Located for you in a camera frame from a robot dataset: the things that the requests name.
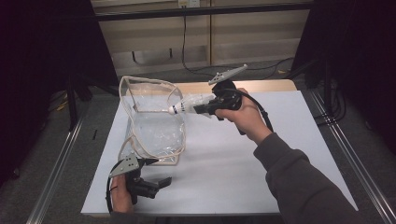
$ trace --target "wall outlet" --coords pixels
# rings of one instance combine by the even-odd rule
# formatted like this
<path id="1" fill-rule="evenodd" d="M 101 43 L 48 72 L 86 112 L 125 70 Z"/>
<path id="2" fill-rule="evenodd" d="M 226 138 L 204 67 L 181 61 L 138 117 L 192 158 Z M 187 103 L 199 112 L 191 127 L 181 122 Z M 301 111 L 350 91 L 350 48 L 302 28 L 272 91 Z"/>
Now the wall outlet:
<path id="1" fill-rule="evenodd" d="M 190 0 L 189 7 L 200 7 L 200 0 Z"/>
<path id="2" fill-rule="evenodd" d="M 178 0 L 179 8 L 188 7 L 188 6 L 189 6 L 189 0 Z"/>

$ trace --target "gray floor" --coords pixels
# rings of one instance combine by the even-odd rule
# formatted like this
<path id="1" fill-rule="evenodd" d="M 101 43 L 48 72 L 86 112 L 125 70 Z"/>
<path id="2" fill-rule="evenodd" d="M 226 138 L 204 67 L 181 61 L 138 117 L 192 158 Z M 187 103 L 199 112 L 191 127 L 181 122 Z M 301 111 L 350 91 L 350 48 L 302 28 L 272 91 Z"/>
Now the gray floor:
<path id="1" fill-rule="evenodd" d="M 273 62 L 254 63 L 261 67 Z M 277 70 L 287 71 L 291 62 L 282 63 Z M 209 69 L 214 74 L 223 68 Z M 272 70 L 248 71 L 236 79 L 262 79 L 272 74 Z M 185 70 L 142 74 L 142 77 L 159 78 L 172 82 L 207 81 L 208 77 L 193 75 Z M 282 78 L 275 74 L 272 78 Z M 313 116 L 318 115 L 315 104 L 305 88 L 304 77 L 295 79 L 302 91 Z M 78 102 L 80 107 L 88 106 L 78 138 L 64 167 L 59 184 L 51 198 L 43 223 L 108 223 L 107 218 L 86 217 L 80 213 L 85 196 L 99 162 L 106 138 L 111 127 L 119 100 L 105 92 L 92 89 L 94 97 L 89 103 Z M 51 108 L 60 102 L 53 102 Z M 365 119 L 350 102 L 347 102 L 346 117 L 339 121 L 351 145 L 356 149 L 366 169 L 381 188 L 389 203 L 396 207 L 396 157 L 389 152 L 381 137 L 367 129 Z M 67 107 L 53 110 L 46 126 L 21 167 L 21 177 L 9 180 L 0 189 L 0 223 L 26 223 L 35 202 L 50 176 L 51 169 L 58 159 L 64 139 L 68 135 Z M 370 197 L 355 175 L 348 160 L 335 141 L 327 126 L 320 131 L 334 156 L 337 165 L 354 197 L 361 215 L 368 223 L 384 223 Z M 155 217 L 142 217 L 142 223 L 154 223 Z M 280 216 L 265 217 L 172 217 L 159 218 L 157 223 L 282 223 Z"/>

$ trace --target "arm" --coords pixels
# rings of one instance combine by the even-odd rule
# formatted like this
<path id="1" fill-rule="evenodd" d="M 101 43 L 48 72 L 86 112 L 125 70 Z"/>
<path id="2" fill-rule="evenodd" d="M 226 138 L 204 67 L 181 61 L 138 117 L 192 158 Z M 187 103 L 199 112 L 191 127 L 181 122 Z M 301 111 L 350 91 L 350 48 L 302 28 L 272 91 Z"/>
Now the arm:
<path id="1" fill-rule="evenodd" d="M 254 155 L 267 170 L 268 187 L 285 222 L 363 223 L 341 190 L 301 150 L 291 149 L 271 133 L 248 98 L 242 102 L 238 111 L 217 110 L 216 115 L 234 122 L 258 145 Z"/>
<path id="2" fill-rule="evenodd" d="M 134 216 L 131 194 L 126 189 L 125 175 L 113 177 L 111 182 L 111 201 L 113 202 L 113 212 L 110 214 L 110 223 L 137 223 L 137 216 Z"/>

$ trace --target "white table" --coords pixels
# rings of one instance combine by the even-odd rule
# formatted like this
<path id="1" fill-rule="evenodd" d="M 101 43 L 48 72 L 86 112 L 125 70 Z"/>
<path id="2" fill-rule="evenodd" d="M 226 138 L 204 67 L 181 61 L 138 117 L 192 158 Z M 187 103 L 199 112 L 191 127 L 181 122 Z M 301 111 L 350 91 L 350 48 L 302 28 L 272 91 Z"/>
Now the white table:
<path id="1" fill-rule="evenodd" d="M 275 132 L 291 147 L 304 151 L 357 209 L 347 185 L 299 91 L 253 92 L 269 114 Z M 117 162 L 127 115 L 119 106 L 87 195 L 82 214 L 108 216 L 105 200 L 109 171 Z M 265 182 L 265 170 L 254 158 L 256 145 L 227 120 L 201 115 L 185 117 L 186 150 L 176 166 L 145 166 L 142 177 L 155 182 L 173 177 L 155 199 L 138 197 L 134 210 L 145 216 L 227 216 L 279 213 Z"/>

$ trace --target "plastic bag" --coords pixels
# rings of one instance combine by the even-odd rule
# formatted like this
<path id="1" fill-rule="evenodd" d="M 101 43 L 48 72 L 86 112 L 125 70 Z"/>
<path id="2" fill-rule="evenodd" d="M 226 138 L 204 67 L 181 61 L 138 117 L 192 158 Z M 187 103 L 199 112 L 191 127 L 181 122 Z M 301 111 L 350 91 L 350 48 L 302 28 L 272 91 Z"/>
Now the plastic bag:
<path id="1" fill-rule="evenodd" d="M 119 160 L 133 151 L 141 158 L 177 163 L 186 145 L 184 120 L 168 108 L 183 98 L 180 89 L 166 81 L 122 77 L 120 100 L 128 114 L 128 130 Z"/>

